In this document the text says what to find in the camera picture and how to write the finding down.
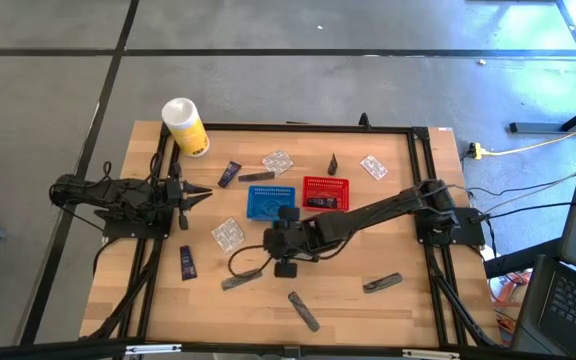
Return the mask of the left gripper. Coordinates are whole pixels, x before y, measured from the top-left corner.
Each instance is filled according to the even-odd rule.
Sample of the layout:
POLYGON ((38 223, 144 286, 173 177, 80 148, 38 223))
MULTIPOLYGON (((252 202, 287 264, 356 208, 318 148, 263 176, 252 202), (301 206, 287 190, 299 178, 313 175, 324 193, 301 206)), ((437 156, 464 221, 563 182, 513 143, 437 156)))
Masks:
POLYGON ((188 230, 189 224, 184 210, 191 210, 193 206, 212 195, 212 189, 192 185, 189 182, 180 182, 181 166, 174 163, 170 166, 168 177, 165 181, 166 204, 178 209, 178 222, 181 230, 188 230))

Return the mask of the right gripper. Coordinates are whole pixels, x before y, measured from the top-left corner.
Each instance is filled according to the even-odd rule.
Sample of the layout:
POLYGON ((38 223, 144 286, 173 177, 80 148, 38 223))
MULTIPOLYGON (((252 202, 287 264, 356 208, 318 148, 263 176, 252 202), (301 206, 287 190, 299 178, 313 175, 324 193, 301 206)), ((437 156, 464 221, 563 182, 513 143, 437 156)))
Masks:
POLYGON ((278 220, 264 230, 262 247, 275 260, 274 276, 276 278, 296 278, 297 264, 294 260, 318 262, 307 245, 307 235, 300 222, 300 209, 280 206, 278 220))

